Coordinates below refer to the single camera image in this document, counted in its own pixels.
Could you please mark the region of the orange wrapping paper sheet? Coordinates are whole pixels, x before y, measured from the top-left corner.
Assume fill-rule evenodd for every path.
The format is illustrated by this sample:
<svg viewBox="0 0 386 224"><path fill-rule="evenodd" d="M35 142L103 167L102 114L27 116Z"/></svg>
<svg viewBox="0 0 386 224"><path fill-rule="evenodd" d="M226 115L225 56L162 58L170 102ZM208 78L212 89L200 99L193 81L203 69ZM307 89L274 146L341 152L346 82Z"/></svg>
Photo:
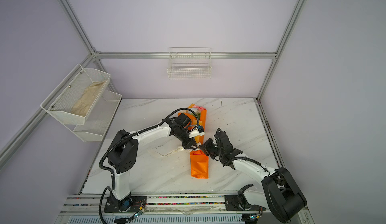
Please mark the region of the orange wrapping paper sheet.
<svg viewBox="0 0 386 224"><path fill-rule="evenodd" d="M198 111L194 108L195 104L191 104L188 109L191 109L197 118L188 110L183 110L178 113L178 116L181 113L186 114L191 119L191 124L188 127L188 130L193 130L194 126L198 123L199 125L206 127L206 116L207 110ZM206 156L201 150L190 152L190 164L191 164L191 176L198 179L208 179L209 178L209 157Z"/></svg>

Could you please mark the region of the white string ribbon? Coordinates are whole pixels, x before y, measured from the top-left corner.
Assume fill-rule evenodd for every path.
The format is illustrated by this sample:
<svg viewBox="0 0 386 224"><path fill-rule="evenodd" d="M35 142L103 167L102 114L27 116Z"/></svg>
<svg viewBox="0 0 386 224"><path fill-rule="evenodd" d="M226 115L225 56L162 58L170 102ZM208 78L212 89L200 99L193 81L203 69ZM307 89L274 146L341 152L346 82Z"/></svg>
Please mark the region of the white string ribbon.
<svg viewBox="0 0 386 224"><path fill-rule="evenodd" d="M178 153L178 152L192 152L192 151L198 151L198 150L200 149L199 146L200 146L200 145L198 145L197 147L193 147L192 149L185 149L185 148L183 148L183 147L177 147L176 149L174 149L174 150L168 152L167 154L165 154L165 155L162 155L162 154L161 154L160 156L161 156L161 158L163 158L163 157L171 156L171 155L176 154L176 153Z"/></svg>

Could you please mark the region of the pink fake rose spray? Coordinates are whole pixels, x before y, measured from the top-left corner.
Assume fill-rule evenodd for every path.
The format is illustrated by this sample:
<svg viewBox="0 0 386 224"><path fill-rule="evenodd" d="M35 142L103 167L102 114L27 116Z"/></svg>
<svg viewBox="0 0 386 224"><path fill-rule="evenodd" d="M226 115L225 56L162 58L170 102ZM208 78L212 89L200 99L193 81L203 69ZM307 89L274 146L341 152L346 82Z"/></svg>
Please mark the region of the pink fake rose spray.
<svg viewBox="0 0 386 224"><path fill-rule="evenodd" d="M200 112L206 110L206 108L204 108L202 106L198 106L198 105L194 105L194 108L196 108Z"/></svg>

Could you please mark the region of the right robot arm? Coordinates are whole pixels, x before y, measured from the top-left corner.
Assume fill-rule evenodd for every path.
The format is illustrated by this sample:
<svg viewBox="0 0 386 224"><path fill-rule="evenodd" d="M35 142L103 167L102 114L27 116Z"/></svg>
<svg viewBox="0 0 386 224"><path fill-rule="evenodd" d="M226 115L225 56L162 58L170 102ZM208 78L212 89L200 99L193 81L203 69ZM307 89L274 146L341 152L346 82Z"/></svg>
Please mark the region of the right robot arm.
<svg viewBox="0 0 386 224"><path fill-rule="evenodd" d="M200 150L224 167L230 167L249 176L258 185L247 184L237 194L226 195L227 211L244 211L242 220L255 224L265 210L281 223L289 224L291 219L307 205L289 170L284 167L272 168L248 157L233 147L226 132L217 129L214 137L199 146Z"/></svg>

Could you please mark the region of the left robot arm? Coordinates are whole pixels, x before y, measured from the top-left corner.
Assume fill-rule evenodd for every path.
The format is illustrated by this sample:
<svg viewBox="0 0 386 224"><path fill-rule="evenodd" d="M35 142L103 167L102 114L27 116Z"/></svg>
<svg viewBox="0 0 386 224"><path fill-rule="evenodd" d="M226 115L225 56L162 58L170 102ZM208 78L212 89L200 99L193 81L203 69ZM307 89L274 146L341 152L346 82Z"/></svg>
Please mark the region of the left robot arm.
<svg viewBox="0 0 386 224"><path fill-rule="evenodd" d="M177 117L169 115L160 123L138 131L117 132L99 161L99 168L110 173L111 195L118 201L131 195L130 170L136 163L140 145L173 136L181 142L183 149L195 150L198 147L195 137L204 134L204 127L198 123L193 124L185 113Z"/></svg>

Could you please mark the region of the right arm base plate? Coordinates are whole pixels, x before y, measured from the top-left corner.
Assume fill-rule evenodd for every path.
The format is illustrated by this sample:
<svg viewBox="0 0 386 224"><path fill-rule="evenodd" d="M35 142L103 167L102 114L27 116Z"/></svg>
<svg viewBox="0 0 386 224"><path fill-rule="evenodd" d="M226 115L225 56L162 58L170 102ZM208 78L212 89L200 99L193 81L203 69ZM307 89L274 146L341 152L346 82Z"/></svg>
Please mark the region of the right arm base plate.
<svg viewBox="0 0 386 224"><path fill-rule="evenodd" d="M266 208L249 204L241 195L225 195L226 211L265 211Z"/></svg>

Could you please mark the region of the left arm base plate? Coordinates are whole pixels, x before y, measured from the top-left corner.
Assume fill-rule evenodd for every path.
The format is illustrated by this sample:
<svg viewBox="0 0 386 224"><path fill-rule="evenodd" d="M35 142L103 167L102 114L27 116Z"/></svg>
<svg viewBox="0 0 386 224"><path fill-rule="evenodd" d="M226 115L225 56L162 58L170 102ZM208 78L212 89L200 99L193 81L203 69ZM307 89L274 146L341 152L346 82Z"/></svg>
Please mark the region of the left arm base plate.
<svg viewBox="0 0 386 224"><path fill-rule="evenodd" d="M122 200L117 200L112 194L107 197L104 206L104 213L136 213L140 209L145 209L147 203L146 196L127 196Z"/></svg>

